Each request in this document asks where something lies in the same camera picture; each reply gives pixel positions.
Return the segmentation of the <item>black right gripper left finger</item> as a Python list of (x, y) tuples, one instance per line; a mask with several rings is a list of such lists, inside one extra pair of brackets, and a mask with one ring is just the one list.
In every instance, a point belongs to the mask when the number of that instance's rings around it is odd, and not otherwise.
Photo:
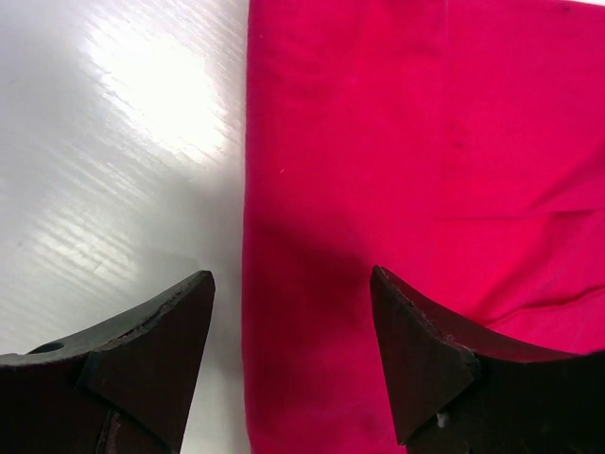
[(198, 271), (102, 323), (2, 355), (2, 452), (180, 452), (215, 291)]

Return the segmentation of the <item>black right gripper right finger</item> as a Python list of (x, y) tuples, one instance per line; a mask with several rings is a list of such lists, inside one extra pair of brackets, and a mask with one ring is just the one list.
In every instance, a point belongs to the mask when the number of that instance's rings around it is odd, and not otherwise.
[(516, 340), (376, 267), (372, 315), (396, 440), (410, 453), (600, 453), (604, 355)]

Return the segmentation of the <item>crimson red t shirt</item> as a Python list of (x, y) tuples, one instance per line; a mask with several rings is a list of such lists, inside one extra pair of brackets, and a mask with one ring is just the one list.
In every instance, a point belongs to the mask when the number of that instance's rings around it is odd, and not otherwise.
[(251, 2), (253, 452), (397, 451), (376, 265), (503, 334), (603, 347), (603, 7)]

